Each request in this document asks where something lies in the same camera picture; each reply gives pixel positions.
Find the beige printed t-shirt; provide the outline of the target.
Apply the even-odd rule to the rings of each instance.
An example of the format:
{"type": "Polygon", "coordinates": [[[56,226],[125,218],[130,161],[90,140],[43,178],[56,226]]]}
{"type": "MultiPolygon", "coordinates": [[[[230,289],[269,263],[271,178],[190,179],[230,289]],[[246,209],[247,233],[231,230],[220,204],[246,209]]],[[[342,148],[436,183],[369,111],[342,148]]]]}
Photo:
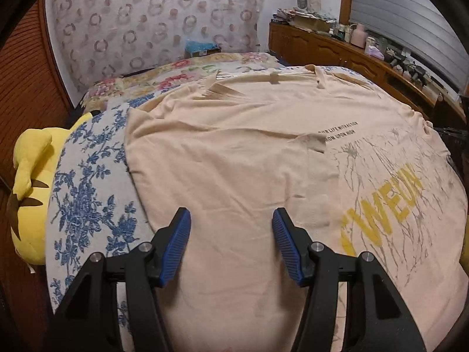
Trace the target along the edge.
{"type": "Polygon", "coordinates": [[[429,351],[459,318],[468,198],[421,113],[319,67],[210,76],[131,108],[125,157],[153,229],[192,229],[160,297],[176,351],[288,351],[306,292],[288,276],[273,211],[335,252],[373,253],[429,351]]]}

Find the blue floral white bedsheet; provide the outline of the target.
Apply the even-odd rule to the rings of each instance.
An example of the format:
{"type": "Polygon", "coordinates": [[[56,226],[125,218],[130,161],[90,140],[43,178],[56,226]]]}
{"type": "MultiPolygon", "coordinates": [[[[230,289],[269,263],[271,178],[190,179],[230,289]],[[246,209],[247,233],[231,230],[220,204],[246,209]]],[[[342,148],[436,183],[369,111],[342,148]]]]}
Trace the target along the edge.
{"type": "Polygon", "coordinates": [[[154,235],[125,159],[127,111],[151,100],[132,99],[95,115],[64,144],[46,221],[46,272],[58,308],[93,252],[130,252],[154,235]]]}

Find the yellow plush toy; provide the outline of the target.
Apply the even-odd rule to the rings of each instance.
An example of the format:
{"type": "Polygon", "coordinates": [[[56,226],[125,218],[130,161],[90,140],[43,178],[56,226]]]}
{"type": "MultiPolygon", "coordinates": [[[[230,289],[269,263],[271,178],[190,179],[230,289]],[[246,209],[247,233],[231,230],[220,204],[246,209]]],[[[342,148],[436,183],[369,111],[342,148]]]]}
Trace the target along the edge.
{"type": "Polygon", "coordinates": [[[59,127],[28,129],[15,143],[13,167],[16,171],[6,205],[13,246],[27,264],[45,264],[45,228],[48,202],[57,165],[65,141],[91,113],[80,117],[70,130],[59,127]]]}

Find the pink floral blanket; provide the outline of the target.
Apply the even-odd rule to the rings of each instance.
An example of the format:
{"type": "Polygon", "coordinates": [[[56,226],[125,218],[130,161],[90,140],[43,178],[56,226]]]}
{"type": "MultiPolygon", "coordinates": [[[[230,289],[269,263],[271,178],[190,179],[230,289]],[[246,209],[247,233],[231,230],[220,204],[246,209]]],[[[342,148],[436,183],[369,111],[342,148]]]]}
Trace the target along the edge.
{"type": "Polygon", "coordinates": [[[188,82],[212,74],[238,74],[280,67],[275,56],[268,53],[214,53],[178,60],[131,76],[105,79],[84,95],[84,112],[103,112],[113,106],[148,94],[160,94],[188,82]]]}

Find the purple tissue pack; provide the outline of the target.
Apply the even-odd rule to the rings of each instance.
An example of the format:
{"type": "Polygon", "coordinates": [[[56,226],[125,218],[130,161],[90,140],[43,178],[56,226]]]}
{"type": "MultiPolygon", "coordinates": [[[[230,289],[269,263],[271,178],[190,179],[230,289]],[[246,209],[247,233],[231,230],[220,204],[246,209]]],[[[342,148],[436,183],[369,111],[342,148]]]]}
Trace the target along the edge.
{"type": "Polygon", "coordinates": [[[385,56],[381,53],[379,48],[377,48],[375,45],[367,46],[365,49],[365,54],[378,60],[385,59],[385,56]]]}

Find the pink thermos bottle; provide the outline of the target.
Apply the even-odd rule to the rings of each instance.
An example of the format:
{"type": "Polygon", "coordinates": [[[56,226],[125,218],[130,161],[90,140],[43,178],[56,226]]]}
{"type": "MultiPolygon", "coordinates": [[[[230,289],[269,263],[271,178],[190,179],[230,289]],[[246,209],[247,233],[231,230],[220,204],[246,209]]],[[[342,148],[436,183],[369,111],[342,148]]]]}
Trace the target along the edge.
{"type": "Polygon", "coordinates": [[[358,48],[365,48],[366,38],[368,37],[365,26],[362,24],[353,24],[351,28],[353,29],[351,33],[351,44],[358,48]]]}

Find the wooden sideboard cabinet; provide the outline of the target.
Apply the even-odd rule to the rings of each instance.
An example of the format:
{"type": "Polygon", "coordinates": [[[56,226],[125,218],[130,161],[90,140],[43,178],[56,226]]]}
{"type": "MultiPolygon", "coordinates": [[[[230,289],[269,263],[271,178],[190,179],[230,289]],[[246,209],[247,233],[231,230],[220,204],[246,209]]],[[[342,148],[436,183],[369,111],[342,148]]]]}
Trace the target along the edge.
{"type": "Polygon", "coordinates": [[[288,65],[339,66],[358,72],[394,98],[435,119],[439,125],[463,128],[467,124],[460,106],[449,99],[433,101],[387,63],[361,49],[330,37],[293,26],[269,24],[269,51],[288,65]]]}

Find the teal item on box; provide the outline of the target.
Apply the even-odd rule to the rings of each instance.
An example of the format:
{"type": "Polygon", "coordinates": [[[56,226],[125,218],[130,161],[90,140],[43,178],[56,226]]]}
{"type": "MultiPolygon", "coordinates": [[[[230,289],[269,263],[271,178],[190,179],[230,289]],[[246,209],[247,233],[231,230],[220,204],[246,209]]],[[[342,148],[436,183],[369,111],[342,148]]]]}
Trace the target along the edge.
{"type": "Polygon", "coordinates": [[[220,53],[221,48],[215,43],[188,40],[184,48],[186,59],[220,53]]]}

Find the circle patterned lace curtain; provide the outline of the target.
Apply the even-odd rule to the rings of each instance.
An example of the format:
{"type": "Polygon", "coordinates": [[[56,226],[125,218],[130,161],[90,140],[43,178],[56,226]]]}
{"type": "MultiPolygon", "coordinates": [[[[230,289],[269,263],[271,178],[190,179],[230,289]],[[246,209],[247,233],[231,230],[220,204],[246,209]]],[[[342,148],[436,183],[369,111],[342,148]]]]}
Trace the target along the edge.
{"type": "Polygon", "coordinates": [[[95,83],[183,58],[187,43],[224,53],[258,48],[264,0],[48,0],[67,71],[84,93],[95,83]]]}

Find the cardboard box with clutter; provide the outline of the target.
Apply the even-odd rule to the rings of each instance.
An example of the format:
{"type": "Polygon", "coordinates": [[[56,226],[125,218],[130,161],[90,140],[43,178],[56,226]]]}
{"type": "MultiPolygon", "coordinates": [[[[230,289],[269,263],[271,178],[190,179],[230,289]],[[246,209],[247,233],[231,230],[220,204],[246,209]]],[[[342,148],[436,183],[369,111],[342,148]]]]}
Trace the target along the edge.
{"type": "Polygon", "coordinates": [[[335,18],[324,16],[321,13],[309,13],[300,9],[278,9],[275,18],[288,23],[290,26],[307,32],[328,33],[334,29],[337,21],[335,18]]]}

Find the grey window blind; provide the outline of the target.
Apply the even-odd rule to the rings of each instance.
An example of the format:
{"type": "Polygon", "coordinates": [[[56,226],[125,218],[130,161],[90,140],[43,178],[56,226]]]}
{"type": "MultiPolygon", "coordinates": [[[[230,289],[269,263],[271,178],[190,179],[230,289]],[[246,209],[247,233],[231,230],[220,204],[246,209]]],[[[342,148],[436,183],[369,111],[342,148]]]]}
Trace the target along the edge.
{"type": "Polygon", "coordinates": [[[456,89],[465,88],[468,53],[430,0],[352,0],[351,20],[410,49],[456,89]]]}

